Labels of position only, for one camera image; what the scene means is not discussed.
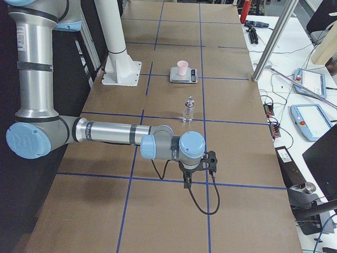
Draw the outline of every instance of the metal rod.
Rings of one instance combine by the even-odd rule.
[[[281,37],[281,34],[291,17],[291,14],[293,13],[297,3],[299,0],[288,0],[285,4],[285,7],[283,9],[283,12],[277,21],[277,24],[275,25],[274,31],[265,46],[265,50],[263,51],[263,54],[261,56],[261,59],[259,63],[256,66],[255,72],[252,76],[253,82],[257,82],[262,75],[263,69],[267,64],[267,61],[269,60],[271,54],[273,53],[274,48],[277,45],[277,42],[279,41],[279,38]]]
[[[268,68],[268,69],[274,71],[275,73],[279,74],[279,75],[282,76],[283,78],[285,78],[285,79],[287,79],[288,81],[292,82],[292,83],[293,83],[294,85],[296,85],[297,87],[299,87],[299,88],[301,88],[301,89],[303,89],[303,90],[309,92],[309,93],[310,93],[313,97],[315,97],[316,99],[318,99],[318,100],[320,100],[320,101],[326,103],[327,105],[329,105],[329,106],[331,106],[331,107],[333,107],[334,109],[337,110],[337,105],[334,105],[333,103],[329,102],[328,100],[326,100],[326,99],[320,97],[320,96],[317,95],[316,93],[314,93],[314,92],[312,92],[311,90],[309,90],[308,88],[306,88],[306,87],[300,85],[298,82],[296,82],[296,81],[290,79],[290,78],[287,77],[286,75],[283,75],[282,73],[280,73],[279,71],[273,69],[272,67],[270,67],[270,68]]]

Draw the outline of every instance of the blue joint cap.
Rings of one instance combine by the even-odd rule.
[[[36,0],[4,0],[4,1],[13,6],[25,6],[35,2]]]
[[[198,132],[189,131],[180,137],[179,146],[185,156],[197,159],[205,152],[205,139]]]
[[[54,28],[56,31],[62,32],[78,32],[82,28],[82,21],[72,23],[58,23]]]
[[[52,149],[50,140],[40,128],[24,122],[11,125],[6,141],[12,151],[26,159],[42,157]]]
[[[141,141],[141,156],[144,159],[156,158],[156,141],[152,134],[144,135]]]

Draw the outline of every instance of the white pole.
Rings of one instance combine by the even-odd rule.
[[[95,0],[100,18],[108,59],[103,84],[137,86],[141,62],[134,62],[127,54],[117,0]]]

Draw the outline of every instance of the aluminum arm tube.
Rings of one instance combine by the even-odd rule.
[[[87,140],[134,145],[140,145],[143,136],[158,128],[160,126],[88,121],[85,118],[79,119],[75,126],[78,142]]]
[[[297,3],[299,0],[288,0],[287,3],[285,4],[285,7],[283,9],[283,12],[277,21],[277,24],[275,25],[274,31],[265,46],[265,50],[263,51],[263,54],[261,56],[261,59],[259,63],[256,66],[255,72],[253,74],[252,80],[253,82],[257,82],[262,75],[263,69],[269,60],[270,56],[273,53],[274,48],[276,47],[277,42],[279,41],[279,38],[281,37],[281,34],[291,17]]]

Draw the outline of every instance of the white label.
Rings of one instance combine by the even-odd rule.
[[[279,149],[278,153],[284,163],[292,161],[285,149]]]
[[[26,28],[24,26],[16,27],[17,50],[26,51]]]

